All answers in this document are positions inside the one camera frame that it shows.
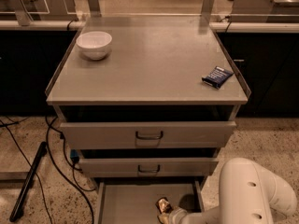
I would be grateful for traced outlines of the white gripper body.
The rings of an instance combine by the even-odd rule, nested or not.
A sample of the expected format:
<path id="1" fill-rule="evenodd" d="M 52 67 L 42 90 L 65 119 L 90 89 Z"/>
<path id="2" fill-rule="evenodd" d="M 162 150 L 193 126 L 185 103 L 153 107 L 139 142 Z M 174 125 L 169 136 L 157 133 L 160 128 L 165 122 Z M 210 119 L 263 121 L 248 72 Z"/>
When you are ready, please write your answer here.
<path id="1" fill-rule="evenodd" d="M 181 224 L 183 218 L 187 216 L 188 212 L 180 207 L 175 208 L 168 217 L 169 224 Z"/>

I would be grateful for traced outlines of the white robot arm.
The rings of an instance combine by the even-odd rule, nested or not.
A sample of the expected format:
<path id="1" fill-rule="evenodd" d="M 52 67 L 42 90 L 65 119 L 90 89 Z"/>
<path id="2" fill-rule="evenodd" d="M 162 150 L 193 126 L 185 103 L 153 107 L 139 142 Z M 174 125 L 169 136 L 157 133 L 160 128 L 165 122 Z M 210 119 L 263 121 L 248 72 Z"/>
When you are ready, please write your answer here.
<path id="1" fill-rule="evenodd" d="M 254 161 L 234 158 L 221 168 L 217 207 L 191 213 L 166 198 L 156 206 L 161 224 L 274 224 L 295 213 L 297 198 L 280 176 Z"/>

